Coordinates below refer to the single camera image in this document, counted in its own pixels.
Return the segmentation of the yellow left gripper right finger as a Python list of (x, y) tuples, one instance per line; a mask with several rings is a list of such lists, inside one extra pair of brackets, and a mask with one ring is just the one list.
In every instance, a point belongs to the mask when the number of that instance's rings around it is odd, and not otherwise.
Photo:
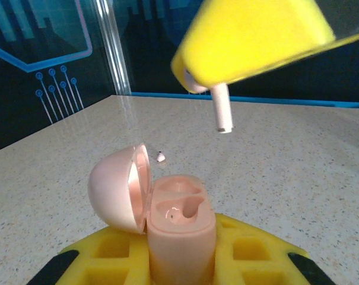
[(214, 284), (334, 284), (308, 253), (242, 221), (216, 215)]

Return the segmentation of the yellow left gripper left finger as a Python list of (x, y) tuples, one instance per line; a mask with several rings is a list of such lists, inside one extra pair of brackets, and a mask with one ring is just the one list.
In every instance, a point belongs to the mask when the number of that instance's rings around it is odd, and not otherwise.
[(64, 248), (28, 284), (150, 284), (147, 237), (106, 227)]

